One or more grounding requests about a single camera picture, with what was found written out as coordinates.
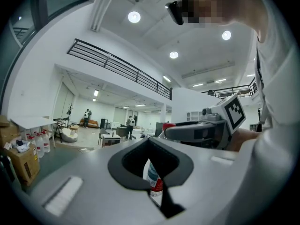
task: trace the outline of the person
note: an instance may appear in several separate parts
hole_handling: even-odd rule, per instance
[[[260,124],[267,129],[278,123],[271,114],[263,88],[275,76],[285,61],[298,58],[299,48],[282,14],[272,0],[179,0],[177,9],[183,21],[198,23],[202,27],[242,23],[257,35],[255,79],[263,103]],[[256,139],[260,133],[238,129],[232,136],[228,150],[239,151],[242,144]]]
[[[126,138],[128,139],[128,135],[130,133],[129,139],[132,139],[132,131],[133,131],[133,126],[135,125],[135,120],[132,118],[132,116],[129,116],[129,118],[126,121],[126,126],[127,126],[127,135]]]
[[[89,124],[89,120],[90,120],[90,116],[92,115],[92,111],[89,111],[88,109],[86,110],[86,112],[84,113],[84,122],[82,127],[87,127],[87,125]]]

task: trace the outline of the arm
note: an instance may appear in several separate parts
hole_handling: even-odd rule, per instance
[[[239,128],[232,135],[232,139],[226,150],[238,152],[240,150],[243,142],[250,140],[250,139],[256,139],[259,136],[259,134],[261,134],[261,133]]]

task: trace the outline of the box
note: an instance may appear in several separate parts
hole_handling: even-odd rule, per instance
[[[9,127],[0,127],[0,147],[3,148],[5,143],[20,136],[18,125],[10,122]]]
[[[22,153],[17,149],[3,149],[3,152],[10,157],[20,182],[29,186],[40,170],[35,146],[30,144],[29,150]]]
[[[7,120],[6,116],[0,115],[0,127],[8,127],[9,121]]]

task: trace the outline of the red bottle cap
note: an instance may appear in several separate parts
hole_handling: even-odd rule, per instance
[[[171,128],[171,127],[175,127],[175,126],[176,126],[175,123],[165,122],[163,124],[163,131],[165,131],[167,128]]]

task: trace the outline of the white wall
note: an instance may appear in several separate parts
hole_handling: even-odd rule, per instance
[[[56,97],[63,75],[55,64],[64,64],[104,81],[112,82],[136,93],[143,94],[159,102],[171,105],[171,101],[161,95],[92,63],[67,55],[74,38],[101,46],[104,49],[128,60],[157,80],[162,74],[150,63],[128,48],[110,41],[108,35],[89,31],[89,20],[93,4],[86,2],[56,17],[30,41],[20,55],[9,78],[1,114],[9,119],[12,116],[52,116]]]
[[[258,120],[258,105],[249,105],[249,106],[243,106],[246,120],[243,122],[243,124],[240,126],[240,128],[248,129],[250,130],[250,124],[256,124],[259,122]]]
[[[114,109],[112,105],[103,104],[100,102],[93,102],[82,97],[78,97],[72,110],[70,121],[79,123],[83,118],[84,112],[89,109],[92,111],[91,120],[98,121],[100,126],[101,119],[108,119],[108,122],[112,122]]]
[[[165,115],[165,122],[172,122],[172,115],[167,113]],[[155,129],[156,123],[160,122],[160,114],[159,113],[146,113],[139,112],[137,125],[143,127],[145,129],[151,128]]]
[[[205,107],[215,105],[219,98],[186,88],[173,89],[172,122],[187,121],[187,112],[202,111]]]

